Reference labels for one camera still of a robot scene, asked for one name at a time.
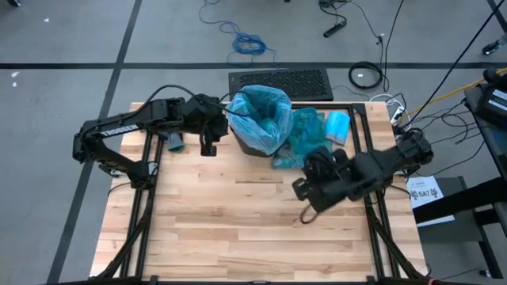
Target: blue plastic bag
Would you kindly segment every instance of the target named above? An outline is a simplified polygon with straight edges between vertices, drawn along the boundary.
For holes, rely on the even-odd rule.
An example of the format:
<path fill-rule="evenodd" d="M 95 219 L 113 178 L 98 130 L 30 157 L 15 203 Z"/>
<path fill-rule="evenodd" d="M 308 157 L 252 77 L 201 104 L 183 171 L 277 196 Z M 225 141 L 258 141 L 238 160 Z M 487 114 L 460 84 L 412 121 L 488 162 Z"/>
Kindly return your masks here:
<path fill-rule="evenodd" d="M 287 94 L 277 88 L 250 85 L 241 89 L 227 105 L 234 133 L 249 147 L 273 154 L 285 142 L 292 129 L 292 104 Z"/>
<path fill-rule="evenodd" d="M 331 151 L 332 142 L 326 139 L 323 113 L 315 108 L 301 108 L 294 112 L 294 127 L 287 142 L 276 152 L 273 168 L 303 168 L 304 158 L 319 146 Z"/>

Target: table leg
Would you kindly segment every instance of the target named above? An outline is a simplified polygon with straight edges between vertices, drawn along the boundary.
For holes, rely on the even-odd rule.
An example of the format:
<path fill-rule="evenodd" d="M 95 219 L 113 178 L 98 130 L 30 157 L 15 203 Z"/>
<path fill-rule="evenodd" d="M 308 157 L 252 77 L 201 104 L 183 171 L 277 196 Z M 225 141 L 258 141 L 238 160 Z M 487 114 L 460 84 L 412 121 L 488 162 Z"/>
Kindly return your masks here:
<path fill-rule="evenodd" d="M 486 231 L 484 230 L 483 225 L 489 224 L 494 221 L 494 210 L 485 210 L 485 211 L 476 211 L 472 210 L 474 213 L 475 222 L 478 226 L 478 231 L 481 234 L 482 240 L 478 242 L 478 246 L 481 248 L 482 255 L 484 256 L 484 260 L 486 261 L 486 265 L 488 267 L 489 276 L 495 279 L 503 279 L 503 275 L 501 274 L 500 266 L 498 265 L 497 258 L 494 255 L 494 251 L 491 248 L 490 241 L 486 235 Z"/>

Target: cable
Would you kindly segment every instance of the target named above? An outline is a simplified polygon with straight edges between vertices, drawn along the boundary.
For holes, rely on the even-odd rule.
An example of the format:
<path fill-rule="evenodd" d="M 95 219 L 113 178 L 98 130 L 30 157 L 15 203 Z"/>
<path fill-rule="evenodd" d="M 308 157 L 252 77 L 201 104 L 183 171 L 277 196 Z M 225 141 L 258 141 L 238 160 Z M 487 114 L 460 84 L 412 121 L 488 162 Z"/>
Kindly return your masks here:
<path fill-rule="evenodd" d="M 331 88 L 331 90 L 335 90 L 337 87 L 343 87 L 345 89 L 347 89 L 350 93 L 352 94 L 356 94 L 356 95 L 359 95 L 359 96 L 363 96 L 363 97 L 366 97 L 368 101 L 370 101 L 370 97 L 366 94 L 363 94 L 363 93 L 357 93 L 357 92 L 354 92 L 352 91 L 349 87 L 345 86 L 345 85 L 336 85 L 335 87 Z"/>
<path fill-rule="evenodd" d="M 475 35 L 472 38 L 472 40 L 470 41 L 470 43 L 468 43 L 467 47 L 463 50 L 463 52 L 461 53 L 461 55 L 459 55 L 458 59 L 452 64 L 451 68 L 449 69 L 449 71 L 444 76 L 444 79 L 442 79 L 442 82 L 437 86 L 437 88 L 435 89 L 435 91 L 433 91 L 433 94 L 428 98 L 428 100 L 422 105 L 421 109 L 419 109 L 419 111 L 415 114 L 415 116 L 412 117 L 412 120 L 414 120 L 415 118 L 417 118 L 417 116 L 419 116 L 419 114 L 421 113 L 421 111 L 429 104 L 429 102 L 433 99 L 433 97 L 435 97 L 435 94 L 438 92 L 438 90 L 440 90 L 441 86 L 445 83 L 445 81 L 447 80 L 447 78 L 449 77 L 449 75 L 451 74 L 451 72 L 454 70 L 454 68 L 456 67 L 456 65 L 458 64 L 458 62 L 461 60 L 461 58 L 463 58 L 463 56 L 465 55 L 465 53 L 467 53 L 468 49 L 475 42 L 475 40 L 477 39 L 478 35 L 482 32 L 482 30 L 490 22 L 491 18 L 498 11 L 498 9 L 504 3 L 504 1 L 505 0 L 501 0 L 500 3 L 497 5 L 497 7 L 493 10 L 493 12 L 491 12 L 491 14 L 488 16 L 488 18 L 484 22 L 484 24 L 482 24 L 481 28 L 475 33 Z"/>
<path fill-rule="evenodd" d="M 157 169 L 158 169 L 158 164 L 157 164 L 157 165 L 153 168 L 153 170 L 151 170 L 151 173 L 150 173 L 150 179 L 151 179 L 151 178 L 153 178 L 153 176 L 154 176 L 154 174 L 155 174 L 155 171 L 157 171 Z M 125 186 L 125 185 L 127 185 L 127 184 L 130 184 L 130 182 L 125 182 L 125 183 L 122 183 L 122 184 L 118 184 L 117 186 L 115 186 L 115 187 L 113 187 L 113 188 L 109 189 L 109 191 L 108 191 L 108 197 L 109 197 L 109 194 L 111 194 L 112 190 L 114 190 L 114 189 L 116 189 L 116 188 L 119 188 L 119 187 L 121 187 L 121 186 Z"/>
<path fill-rule="evenodd" d="M 235 34 L 234 41 L 232 42 L 233 52 L 231 52 L 227 56 L 227 64 L 230 64 L 235 67 L 251 67 L 254 64 L 254 56 L 263 55 L 265 51 L 273 52 L 273 65 L 275 68 L 278 68 L 276 65 L 276 50 L 269 48 L 261 39 L 259 35 L 249 35 L 247 33 L 241 32 L 239 26 L 233 21 L 221 20 L 221 21 L 206 21 L 202 17 L 203 9 L 208 5 L 216 5 L 220 2 L 220 0 L 216 0 L 216 2 L 210 2 L 210 0 L 204 0 L 204 4 L 199 9 L 199 20 L 205 24 L 215 25 L 220 24 L 219 29 L 220 32 Z M 241 55 L 252 55 L 250 58 L 250 63 L 242 64 L 242 63 L 231 63 L 230 57 L 234 53 L 239 53 Z"/>
<path fill-rule="evenodd" d="M 406 194 L 408 194 L 408 195 L 409 195 L 409 197 L 412 199 L 412 195 L 411 195 L 411 194 L 410 194 L 410 192 L 408 192 L 406 189 L 403 189 L 403 188 L 398 187 L 398 186 L 394 186 L 393 184 L 391 184 L 391 185 L 389 185 L 389 186 L 390 186 L 390 187 L 392 187 L 392 188 L 396 188 L 396 189 L 398 189 L 399 191 L 403 191 L 403 192 L 405 192 L 405 193 L 406 193 Z"/>
<path fill-rule="evenodd" d="M 418 175 L 419 175 L 419 176 L 421 176 L 421 177 L 431 177 L 431 176 L 437 175 L 438 173 L 441 173 L 441 172 L 443 172 L 443 171 L 445 171 L 445 170 L 447 170 L 447 169 L 450 169 L 450 168 L 452 168 L 452 167 L 454 167 L 454 166 L 457 166 L 457 165 L 460 165 L 460 164 L 462 164 L 462 163 L 468 162 L 468 161 L 469 161 L 469 160 L 471 160 L 472 158 L 475 158 L 475 156 L 478 154 L 478 152 L 479 152 L 479 151 L 482 149 L 482 147 L 484 146 L 484 143 L 485 143 L 485 142 L 484 142 L 484 141 L 482 141 L 481 145 L 479 146 L 479 148 L 477 149 L 477 151 L 475 151 L 474 155 L 472 155 L 471 157 L 469 157 L 469 158 L 467 158 L 467 159 L 464 159 L 464 160 L 462 160 L 462 161 L 460 161 L 460 162 L 457 162 L 457 163 L 455 163 L 455 164 L 453 164 L 453 165 L 450 165 L 450 166 L 448 166 L 448 167 L 446 167 L 446 168 L 444 168 L 444 169 L 441 169 L 441 170 L 439 170 L 439 171 L 437 171 L 437 172 L 435 172 L 435 173 L 429 174 L 429 175 L 421 175 L 421 174 L 419 174 L 419 173 L 418 173 Z"/>
<path fill-rule="evenodd" d="M 113 187 L 113 188 L 109 189 L 109 191 L 108 191 L 108 196 L 109 196 L 109 194 L 111 194 L 112 190 L 114 190 L 114 189 L 116 189 L 116 188 L 119 188 L 119 187 L 121 187 L 121 186 L 125 186 L 125 185 L 127 185 L 127 184 L 130 184 L 130 182 L 125 182 L 125 183 L 122 183 L 122 184 L 118 184 L 117 186 L 115 186 L 115 187 Z"/>
<path fill-rule="evenodd" d="M 498 71 L 497 71 L 497 74 L 503 74 L 503 73 L 505 73 L 505 72 L 507 72 L 507 68 L 502 68 L 502 69 L 500 69 L 500 70 L 498 70 Z M 442 100 L 444 100 L 444 99 L 449 98 L 449 97 L 450 97 L 450 96 L 452 96 L 452 95 L 456 95 L 457 93 L 464 91 L 465 89 L 472 88 L 472 87 L 474 87 L 474 86 L 476 86 L 476 85 L 478 85 L 478 84 L 480 84 L 481 82 L 484 82 L 484 81 L 485 81 L 485 79 L 483 78 L 483 79 L 480 79 L 480 80 L 478 80 L 478 81 L 476 81 L 476 82 L 472 82 L 472 83 L 467 84 L 467 85 L 465 85 L 465 86 L 461 86 L 461 87 L 459 87 L 458 89 L 455 89 L 455 90 L 453 90 L 453 91 L 451 91 L 451 92 L 449 92 L 449 93 L 446 93 L 446 94 L 444 94 L 444 95 L 442 95 L 442 96 L 439 96 L 439 97 L 437 97 L 437 98 L 435 98 L 435 99 L 431 100 L 429 103 L 430 103 L 430 104 L 432 104 L 432 103 L 435 103 L 435 102 L 438 102 L 438 101 L 442 101 Z M 411 114 L 413 114 L 413 113 L 417 112 L 418 110 L 420 110 L 420 109 L 421 109 L 421 107 L 422 107 L 422 106 L 419 106 L 419 107 L 417 107 L 417 108 L 415 108 L 415 109 L 411 110 L 410 112 L 408 112 L 408 114 L 409 114 L 409 115 L 411 115 Z"/>
<path fill-rule="evenodd" d="M 299 221 L 304 224 L 304 225 L 307 225 L 309 223 L 312 223 L 316 218 L 318 218 L 318 216 L 320 215 L 320 213 L 315 213 L 315 215 L 313 215 L 310 219 L 308 220 L 305 220 L 304 219 L 304 215 L 307 214 L 307 211 L 308 209 L 310 209 L 310 204 L 308 204 L 308 206 L 306 206 L 302 211 L 301 213 L 299 213 Z"/>
<path fill-rule="evenodd" d="M 248 96 L 253 96 L 252 93 L 248 93 L 248 92 L 245 92 L 245 91 L 242 91 L 242 90 L 238 90 L 238 91 L 232 91 L 232 92 L 229 92 L 229 93 L 225 93 L 221 98 L 220 98 L 220 101 L 219 102 L 222 102 L 225 98 L 227 98 L 227 96 L 230 96 L 232 94 L 238 94 L 238 93 L 243 93 L 245 95 L 248 95 Z"/>
<path fill-rule="evenodd" d="M 335 17 L 336 17 L 336 21 L 334 22 L 334 25 L 337 25 L 337 24 L 338 24 L 338 20 L 339 20 L 340 18 L 342 18 L 342 19 L 343 19 L 343 21 L 345 21 L 345 23 L 347 22 L 347 18 L 346 18 L 345 16 L 340 15 L 340 14 L 338 13 L 338 9 L 340 9 L 340 8 L 341 8 L 344 4 L 346 4 L 346 2 L 345 2 L 345 3 L 343 3 L 343 4 L 341 4 L 339 7 L 336 7 L 336 6 L 334 5 L 334 2 L 319 1 L 319 2 L 318 2 L 318 7 L 320 8 L 320 10 L 321 10 L 322 12 L 324 12 L 324 13 L 326 13 L 326 14 L 328 14 L 328 15 L 331 15 L 331 16 L 335 16 Z M 324 8 L 329 8 L 329 7 L 334 8 L 334 13 L 331 13 L 331 12 L 329 12 L 329 11 L 324 10 Z"/>
<path fill-rule="evenodd" d="M 396 94 L 396 95 L 394 95 L 394 96 L 392 96 L 392 95 L 390 95 L 390 94 L 387 94 L 387 93 L 385 93 L 385 94 L 375 95 L 374 97 L 372 97 L 372 98 L 370 99 L 370 102 L 371 102 L 371 101 L 373 101 L 374 99 L 378 98 L 378 97 L 389 97 L 389 99 L 387 99 L 387 100 L 386 100 L 386 105 L 387 105 L 387 106 L 392 106 L 392 105 L 394 105 L 394 104 L 398 104 L 398 106 L 400 106 L 401 108 L 403 108 L 403 111 L 404 111 L 404 112 L 406 112 L 406 105 L 405 105 L 405 104 L 402 104 L 400 101 L 398 101 L 398 100 L 396 100 L 396 99 L 395 99 L 395 97 L 397 97 L 397 96 L 399 96 L 399 95 L 401 95 L 401 96 L 402 96 L 403 102 L 406 104 L 405 96 L 403 96 L 403 94 L 402 94 L 402 93 L 398 93 L 398 94 Z M 408 126 L 408 128 L 406 129 L 406 131 L 408 131 L 408 130 L 409 130 L 409 129 L 411 129 L 411 128 L 412 128 L 412 125 L 409 125 L 409 126 Z"/>
<path fill-rule="evenodd" d="M 454 110 L 455 108 L 458 108 L 461 104 L 463 103 L 463 101 L 459 102 L 458 104 L 454 105 L 453 107 L 449 108 L 448 111 L 446 111 L 444 114 L 440 115 L 440 116 L 423 116 L 421 118 L 419 118 L 418 121 L 416 122 L 419 122 L 423 119 L 427 119 L 427 118 L 433 118 L 433 120 L 431 120 L 431 122 L 429 122 L 427 125 L 425 125 L 422 129 L 426 129 L 427 127 L 429 127 L 429 125 L 433 124 L 434 121 L 438 120 L 438 119 L 441 119 L 442 117 L 444 116 L 454 116 L 456 114 L 449 114 L 452 110 Z"/>
<path fill-rule="evenodd" d="M 471 131 L 471 130 L 474 130 L 474 129 L 477 129 L 477 128 L 478 128 L 478 127 L 472 127 L 472 128 L 470 128 L 470 129 L 468 129 L 468 131 Z M 431 144 L 431 145 L 434 145 L 434 144 L 436 144 L 436 143 L 440 143 L 440 142 L 443 142 L 443 141 L 448 140 L 448 139 L 454 139 L 455 137 L 457 137 L 457 136 L 459 136 L 459 135 L 461 135 L 461 134 L 464 134 L 465 132 L 467 132 L 467 131 L 461 131 L 460 133 L 457 133 L 457 134 L 455 134 L 455 135 L 453 135 L 453 136 L 451 136 L 451 137 L 448 137 L 448 138 L 445 138 L 445 139 L 439 139 L 439 140 L 437 140 L 437 141 L 435 141 L 435 142 L 431 142 L 430 144 Z"/>
<path fill-rule="evenodd" d="M 236 116 L 249 116 L 247 114 L 240 114 L 240 113 L 237 113 L 237 112 L 234 112 L 234 111 L 231 111 L 225 107 L 223 107 L 222 105 L 220 104 L 216 104 L 216 103 L 213 103 L 213 102 L 210 102 L 210 101 L 206 101 L 206 100 L 203 100 L 202 98 L 199 98 L 196 94 L 194 94 L 192 91 L 186 89 L 185 87 L 183 86 L 179 86 L 179 85 L 173 85 L 173 84 L 168 84 L 168 85 L 164 85 L 164 86 L 161 86 L 161 87 L 158 87 L 158 89 L 155 90 L 155 92 L 153 92 L 149 97 L 148 99 L 143 103 L 143 105 L 141 105 L 141 107 L 139 107 L 137 110 L 135 110 L 133 113 L 127 115 L 124 117 L 124 120 L 134 116 L 135 114 L 141 112 L 141 110 L 143 108 L 146 107 L 146 105 L 160 92 L 162 91 L 163 89 L 165 88 L 177 88 L 177 89 L 181 89 L 183 91 L 185 91 L 186 93 L 190 94 L 190 96 L 192 97 L 195 97 L 198 101 L 203 101 L 204 103 L 206 104 L 209 104 L 209 105 L 212 105 L 212 106 L 216 106 L 217 108 L 220 108 L 222 109 L 224 112 L 228 112 L 230 114 L 233 114 L 233 115 L 236 115 Z"/>
<path fill-rule="evenodd" d="M 375 31 L 373 31 L 372 24 L 370 24 L 370 21 L 368 20 L 368 17 L 366 17 L 366 13 L 364 12 L 363 8 L 361 6 L 359 6 L 359 4 L 356 4 L 356 3 L 352 2 L 352 1 L 348 1 L 347 3 L 355 5 L 355 6 L 357 6 L 357 8 L 359 8 L 361 10 L 361 12 L 363 13 L 364 19 L 366 20 L 366 23 L 368 23 L 368 27 L 370 28 L 370 31 L 372 31 L 372 35 L 375 38 L 378 38 L 379 36 L 377 36 L 377 34 L 375 33 Z"/>
<path fill-rule="evenodd" d="M 463 274 L 467 274 L 469 272 L 473 272 L 473 271 L 476 271 L 476 270 L 479 270 L 479 269 L 481 269 L 481 268 L 469 269 L 469 270 L 466 270 L 464 272 L 461 272 L 461 273 L 458 273 L 458 274 L 455 274 L 455 275 L 450 275 L 450 276 L 447 276 L 447 277 L 444 277 L 444 278 L 440 278 L 440 280 L 451 279 L 451 278 L 458 277 L 458 276 L 461 276 Z"/>
<path fill-rule="evenodd" d="M 383 76 L 386 79 L 386 80 L 384 80 L 383 86 L 382 86 L 384 92 L 387 92 L 389 90 L 389 87 L 391 86 L 389 80 L 387 80 L 387 51 L 389 49 L 389 43 L 391 42 L 391 37 L 393 36 L 393 31 L 395 30 L 396 21 L 398 20 L 399 11 L 402 9 L 404 1 L 405 0 L 402 0 L 399 3 L 399 7 L 398 7 L 398 10 L 396 11 L 395 19 L 393 20 L 393 25 L 391 26 L 391 32 L 389 33 L 389 38 L 387 38 L 386 51 L 385 51 L 385 61 L 384 61 L 384 64 L 383 64 L 384 65 Z M 382 37 L 380 37 L 379 39 L 380 39 L 380 43 L 382 44 L 382 50 L 383 50 Z M 380 56 L 380 66 L 382 66 L 382 56 Z"/>
<path fill-rule="evenodd" d="M 445 118 L 448 118 L 450 116 L 458 118 L 459 120 L 461 120 L 463 122 L 463 124 L 456 125 L 456 124 L 449 123 L 448 121 L 445 120 Z M 446 116 L 442 116 L 441 120 L 442 120 L 442 122 L 444 122 L 444 124 L 448 125 L 449 127 L 469 127 L 469 126 L 475 124 L 475 123 L 467 123 L 467 121 L 465 121 L 462 117 L 460 117 L 456 114 L 447 114 Z"/>
<path fill-rule="evenodd" d="M 431 266 L 429 266 L 429 264 L 426 264 L 426 267 L 428 269 L 428 273 L 425 275 L 425 277 L 429 277 L 431 275 L 431 272 L 433 271 Z"/>
<path fill-rule="evenodd" d="M 475 134 L 475 135 L 471 135 L 471 136 L 469 136 L 469 137 L 465 137 L 465 138 L 463 138 L 463 139 L 461 139 L 461 140 L 459 140 L 459 141 L 455 142 L 455 144 L 456 144 L 456 145 L 459 145 L 460 143 L 462 143 L 462 142 L 466 141 L 467 139 L 473 139 L 473 138 L 475 138 L 476 136 L 480 136 L 480 135 L 482 135 L 482 133 L 481 133 L 481 132 L 479 132 L 479 133 L 477 133 L 477 134 Z"/>
<path fill-rule="evenodd" d="M 376 82 L 374 82 L 373 84 L 371 85 L 359 85 L 357 82 L 354 81 L 353 79 L 353 71 L 356 70 L 356 69 L 360 69 L 360 68 L 364 68 L 364 69 L 368 69 L 368 70 L 373 70 L 375 71 L 377 74 L 379 74 L 379 78 L 377 79 Z M 373 89 L 375 88 L 376 86 L 379 86 L 380 83 L 382 83 L 383 79 L 384 79 L 384 74 L 382 72 L 382 69 L 378 66 L 376 66 L 374 63 L 370 63 L 368 61 L 360 61 L 358 63 L 354 63 L 350 69 L 349 69 L 349 81 L 352 85 L 354 85 L 355 87 L 359 88 L 359 89 Z"/>

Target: white label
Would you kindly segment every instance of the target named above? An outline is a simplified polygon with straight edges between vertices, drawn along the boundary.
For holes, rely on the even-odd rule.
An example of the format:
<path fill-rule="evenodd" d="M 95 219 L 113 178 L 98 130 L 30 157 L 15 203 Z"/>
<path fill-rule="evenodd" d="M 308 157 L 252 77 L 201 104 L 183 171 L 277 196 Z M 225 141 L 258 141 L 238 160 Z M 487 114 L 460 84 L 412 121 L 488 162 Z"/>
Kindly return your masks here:
<path fill-rule="evenodd" d="M 493 100 L 489 100 L 488 103 L 492 104 L 493 106 L 497 106 L 500 109 L 503 109 L 503 110 L 507 111 L 507 107 L 505 107 L 504 105 L 502 105 L 500 103 L 497 103 L 497 102 L 495 102 Z"/>
<path fill-rule="evenodd" d="M 137 127 L 137 125 L 130 125 L 130 126 L 125 126 L 125 127 L 118 127 L 114 130 L 109 130 L 109 131 L 101 131 L 101 135 L 103 135 L 104 137 L 109 137 L 111 135 L 119 135 L 119 134 L 123 134 L 123 133 L 126 133 L 128 131 L 135 131 L 139 129 L 139 127 Z"/>
<path fill-rule="evenodd" d="M 507 93 L 503 93 L 502 91 L 495 89 L 493 91 L 493 95 L 496 97 L 500 97 L 503 100 L 507 100 Z"/>
<path fill-rule="evenodd" d="M 414 177 L 410 178 L 406 184 L 407 190 L 410 192 L 410 203 L 412 208 L 431 203 L 444 197 L 435 177 Z M 417 227 L 429 226 L 441 222 L 454 221 L 454 216 L 436 218 L 428 222 L 420 222 Z"/>

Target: white cable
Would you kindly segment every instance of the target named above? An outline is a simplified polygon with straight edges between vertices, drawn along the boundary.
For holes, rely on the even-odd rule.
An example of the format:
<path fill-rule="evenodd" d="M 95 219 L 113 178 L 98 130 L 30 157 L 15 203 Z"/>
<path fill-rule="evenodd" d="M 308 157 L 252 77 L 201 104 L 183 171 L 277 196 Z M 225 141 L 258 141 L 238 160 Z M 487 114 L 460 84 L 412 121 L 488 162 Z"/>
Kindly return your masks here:
<path fill-rule="evenodd" d="M 386 101 L 386 105 L 387 106 L 392 106 L 394 104 L 398 104 L 398 106 L 400 106 L 401 108 L 403 108 L 403 111 L 405 112 L 406 114 L 406 118 L 409 120 L 409 122 L 411 121 L 410 119 L 410 116 L 409 116 L 409 113 L 406 111 L 406 106 L 403 106 L 402 102 L 398 101 L 395 99 L 394 96 L 390 95 L 390 94 L 387 94 L 387 93 L 382 93 L 382 94 L 379 94 L 379 95 L 375 95 L 374 97 L 372 97 L 370 99 L 370 102 L 372 102 L 374 99 L 378 98 L 378 97 L 389 97 L 390 99 Z M 408 131 L 409 129 L 412 128 L 412 124 L 409 124 L 408 128 L 406 129 L 406 131 Z"/>

